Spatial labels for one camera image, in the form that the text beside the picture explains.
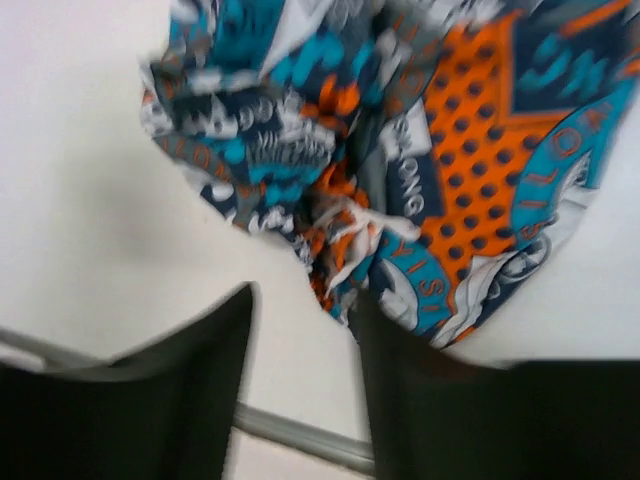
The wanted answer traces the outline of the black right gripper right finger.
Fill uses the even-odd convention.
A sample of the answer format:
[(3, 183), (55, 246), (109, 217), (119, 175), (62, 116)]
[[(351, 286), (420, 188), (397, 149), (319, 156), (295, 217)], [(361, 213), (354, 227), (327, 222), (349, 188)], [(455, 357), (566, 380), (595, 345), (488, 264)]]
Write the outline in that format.
[(639, 364), (457, 360), (389, 319), (352, 314), (379, 479), (635, 479)]

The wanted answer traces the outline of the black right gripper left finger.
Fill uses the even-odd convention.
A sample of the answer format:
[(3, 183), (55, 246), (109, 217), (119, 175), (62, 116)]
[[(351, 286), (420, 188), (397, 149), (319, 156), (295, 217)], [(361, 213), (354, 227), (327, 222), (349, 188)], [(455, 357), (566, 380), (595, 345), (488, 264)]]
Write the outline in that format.
[(219, 479), (250, 339), (242, 285), (189, 325), (110, 364), (1, 366), (5, 479)]

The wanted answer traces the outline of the colourful patterned shorts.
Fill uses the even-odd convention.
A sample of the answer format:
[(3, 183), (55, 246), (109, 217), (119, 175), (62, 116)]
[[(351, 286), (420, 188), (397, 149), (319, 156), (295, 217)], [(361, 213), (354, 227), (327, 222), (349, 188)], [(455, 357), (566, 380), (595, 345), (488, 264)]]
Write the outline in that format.
[(639, 80), (635, 1), (176, 1), (141, 123), (323, 310), (437, 348), (573, 233)]

